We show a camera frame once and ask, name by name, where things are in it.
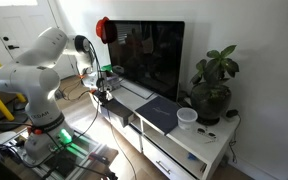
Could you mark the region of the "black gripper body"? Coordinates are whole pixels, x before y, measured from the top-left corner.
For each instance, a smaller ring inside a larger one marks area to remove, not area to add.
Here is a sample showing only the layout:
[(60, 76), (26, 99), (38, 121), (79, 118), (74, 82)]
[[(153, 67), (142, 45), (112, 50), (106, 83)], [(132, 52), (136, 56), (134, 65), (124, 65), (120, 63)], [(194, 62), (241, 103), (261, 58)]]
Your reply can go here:
[(96, 82), (98, 88), (98, 95), (100, 100), (108, 100), (108, 93), (111, 91), (112, 86), (108, 84), (105, 78), (99, 78)]

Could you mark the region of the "robot base platform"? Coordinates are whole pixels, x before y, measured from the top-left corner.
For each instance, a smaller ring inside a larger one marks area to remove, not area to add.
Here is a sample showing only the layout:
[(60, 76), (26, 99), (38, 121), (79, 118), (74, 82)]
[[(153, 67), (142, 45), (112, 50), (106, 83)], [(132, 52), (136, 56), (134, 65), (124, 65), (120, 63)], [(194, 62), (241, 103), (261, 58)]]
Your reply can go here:
[(87, 136), (75, 132), (73, 140), (66, 144), (50, 145), (48, 154), (41, 161), (32, 160), (24, 150), (24, 141), (28, 139), (26, 130), (19, 133), (6, 133), (0, 139), (0, 161), (9, 153), (16, 162), (31, 168), (46, 180), (78, 180), (86, 171), (99, 175), (103, 180), (117, 180), (109, 169), (110, 161), (103, 155), (106, 146)]

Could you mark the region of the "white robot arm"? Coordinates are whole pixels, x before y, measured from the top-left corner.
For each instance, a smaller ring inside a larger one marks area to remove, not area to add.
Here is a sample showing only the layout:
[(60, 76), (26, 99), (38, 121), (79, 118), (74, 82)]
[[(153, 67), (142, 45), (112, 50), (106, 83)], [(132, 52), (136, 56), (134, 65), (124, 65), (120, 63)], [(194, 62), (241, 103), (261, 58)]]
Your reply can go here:
[(74, 136), (55, 100), (60, 77), (54, 66), (63, 54), (78, 57), (80, 75), (93, 68), (90, 41), (54, 27), (43, 31), (29, 50), (0, 67), (0, 91), (21, 93), (28, 100), (25, 113), (32, 127), (24, 144), (27, 160), (44, 160), (51, 146), (67, 144)]

